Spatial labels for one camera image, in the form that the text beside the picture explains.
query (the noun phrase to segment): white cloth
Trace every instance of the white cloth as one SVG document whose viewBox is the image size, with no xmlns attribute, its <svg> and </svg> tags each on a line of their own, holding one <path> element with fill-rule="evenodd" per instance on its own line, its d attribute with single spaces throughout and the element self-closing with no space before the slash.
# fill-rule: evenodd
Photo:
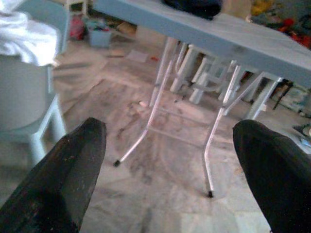
<svg viewBox="0 0 311 233">
<path fill-rule="evenodd" d="M 25 13 L 10 12 L 18 4 L 7 4 L 5 8 L 5 2 L 0 0 L 0 54 L 18 55 L 22 62 L 36 66 L 53 63 L 58 31 L 52 26 L 31 20 Z"/>
</svg>

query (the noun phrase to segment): gray table top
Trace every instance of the gray table top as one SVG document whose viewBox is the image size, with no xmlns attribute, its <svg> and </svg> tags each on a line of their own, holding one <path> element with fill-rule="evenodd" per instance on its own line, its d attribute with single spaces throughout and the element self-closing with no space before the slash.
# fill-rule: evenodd
<svg viewBox="0 0 311 233">
<path fill-rule="evenodd" d="M 96 0 L 94 9 L 311 87 L 311 51 L 278 31 L 226 14 L 208 21 L 161 0 Z"/>
</svg>

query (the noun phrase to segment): folding table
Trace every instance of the folding table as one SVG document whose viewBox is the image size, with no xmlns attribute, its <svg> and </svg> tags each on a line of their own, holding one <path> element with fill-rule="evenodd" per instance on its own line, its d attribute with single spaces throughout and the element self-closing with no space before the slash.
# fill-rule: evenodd
<svg viewBox="0 0 311 233">
<path fill-rule="evenodd" d="M 115 166 L 120 165 L 130 155 L 149 130 L 172 136 L 188 143 L 183 138 L 151 127 L 157 110 L 165 111 L 158 106 L 164 86 L 173 67 L 173 54 L 177 40 L 194 44 L 213 54 L 232 60 L 228 68 L 228 75 L 232 75 L 232 78 L 225 92 L 222 105 L 219 107 L 209 127 L 205 144 L 202 146 L 209 197 L 213 196 L 214 188 L 209 169 L 208 149 L 219 120 L 224 112 L 234 106 L 252 88 L 252 85 L 263 76 L 263 73 L 261 73 L 251 77 L 236 97 L 228 101 L 241 67 L 240 64 L 255 67 L 264 72 L 274 74 L 277 77 L 276 80 L 269 81 L 267 84 L 268 89 L 266 89 L 260 101 L 266 100 L 276 85 L 276 82 L 282 78 L 307 87 L 311 86 L 311 79 L 309 78 L 311 77 L 311 51 L 280 32 L 260 25 L 247 23 L 242 19 L 226 14 L 220 14 L 214 20 L 208 21 L 185 12 L 177 11 L 164 5 L 161 0 L 96 0 L 94 2 L 94 9 L 150 28 L 167 36 L 150 102 L 152 110 L 148 123 L 129 151 L 120 160 L 115 162 Z M 258 108 L 258 104 L 262 105 L 264 102 L 255 102 L 254 104 Z"/>
</svg>

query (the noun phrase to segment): table leg foot cap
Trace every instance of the table leg foot cap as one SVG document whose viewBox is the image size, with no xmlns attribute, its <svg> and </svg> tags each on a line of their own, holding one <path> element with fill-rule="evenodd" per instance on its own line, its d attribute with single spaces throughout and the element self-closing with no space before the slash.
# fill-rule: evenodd
<svg viewBox="0 0 311 233">
<path fill-rule="evenodd" d="M 113 164 L 114 167 L 118 167 L 120 166 L 121 162 L 120 160 L 115 161 L 115 163 Z"/>
<path fill-rule="evenodd" d="M 213 191 L 209 191 L 207 196 L 208 196 L 209 198 L 213 198 L 213 197 L 214 197 Z"/>
</svg>

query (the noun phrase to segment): blue container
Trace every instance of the blue container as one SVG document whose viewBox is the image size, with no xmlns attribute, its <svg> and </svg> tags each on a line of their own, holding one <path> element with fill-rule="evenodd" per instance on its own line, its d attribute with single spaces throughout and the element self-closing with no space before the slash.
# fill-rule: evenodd
<svg viewBox="0 0 311 233">
<path fill-rule="evenodd" d="M 89 30 L 89 42 L 94 47 L 109 47 L 111 32 Z"/>
</svg>

